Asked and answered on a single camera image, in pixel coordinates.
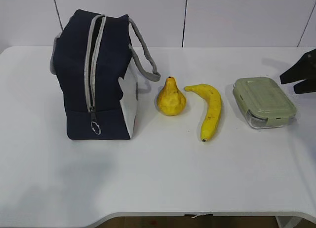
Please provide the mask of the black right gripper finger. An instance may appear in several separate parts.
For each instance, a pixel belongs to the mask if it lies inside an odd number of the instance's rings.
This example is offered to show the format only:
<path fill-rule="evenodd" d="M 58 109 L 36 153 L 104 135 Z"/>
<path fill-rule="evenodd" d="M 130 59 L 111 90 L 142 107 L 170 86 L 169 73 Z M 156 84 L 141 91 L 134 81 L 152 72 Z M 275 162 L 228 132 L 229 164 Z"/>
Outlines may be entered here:
<path fill-rule="evenodd" d="M 296 85 L 294 85 L 295 94 L 305 94 L 316 92 L 316 80 L 306 79 Z"/>
<path fill-rule="evenodd" d="M 280 75 L 281 84 L 316 77 L 316 50 L 306 52 L 291 68 Z"/>

